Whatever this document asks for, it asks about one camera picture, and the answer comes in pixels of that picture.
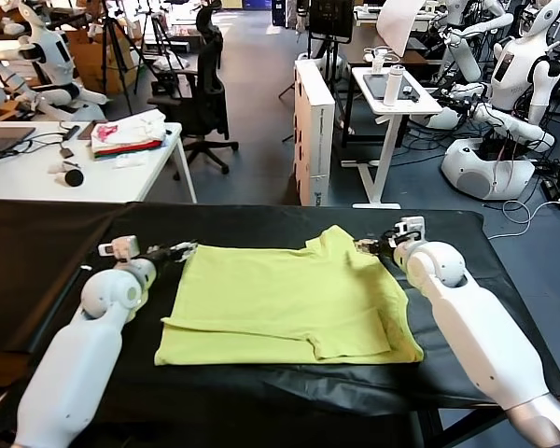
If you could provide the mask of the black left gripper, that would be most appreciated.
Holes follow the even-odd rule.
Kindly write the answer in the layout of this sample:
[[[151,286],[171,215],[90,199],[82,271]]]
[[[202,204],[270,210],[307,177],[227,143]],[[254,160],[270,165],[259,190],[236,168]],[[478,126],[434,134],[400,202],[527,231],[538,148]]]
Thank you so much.
[[[186,261],[196,252],[197,247],[197,242],[181,242],[169,248],[152,246],[142,258],[149,260],[155,268],[162,268],[173,261]]]

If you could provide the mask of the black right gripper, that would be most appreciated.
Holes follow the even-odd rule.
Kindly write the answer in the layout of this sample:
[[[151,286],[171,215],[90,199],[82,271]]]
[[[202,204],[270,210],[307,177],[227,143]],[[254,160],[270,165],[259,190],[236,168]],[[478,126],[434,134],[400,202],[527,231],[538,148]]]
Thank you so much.
[[[359,253],[393,259],[397,244],[389,240],[360,239],[355,241]]]

